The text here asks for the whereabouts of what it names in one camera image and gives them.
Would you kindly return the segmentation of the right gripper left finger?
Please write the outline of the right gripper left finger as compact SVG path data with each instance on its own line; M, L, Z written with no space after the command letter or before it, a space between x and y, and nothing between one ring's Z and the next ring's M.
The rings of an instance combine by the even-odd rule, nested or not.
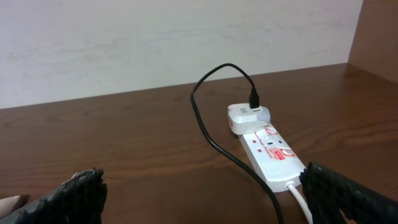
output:
M88 169L1 219L1 224L101 224L107 185L102 169Z

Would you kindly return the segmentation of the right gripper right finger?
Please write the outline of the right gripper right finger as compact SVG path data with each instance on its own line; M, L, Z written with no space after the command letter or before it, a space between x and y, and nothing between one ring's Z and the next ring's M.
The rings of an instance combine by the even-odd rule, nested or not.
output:
M397 202L321 164L309 163L300 182L314 223L397 224Z

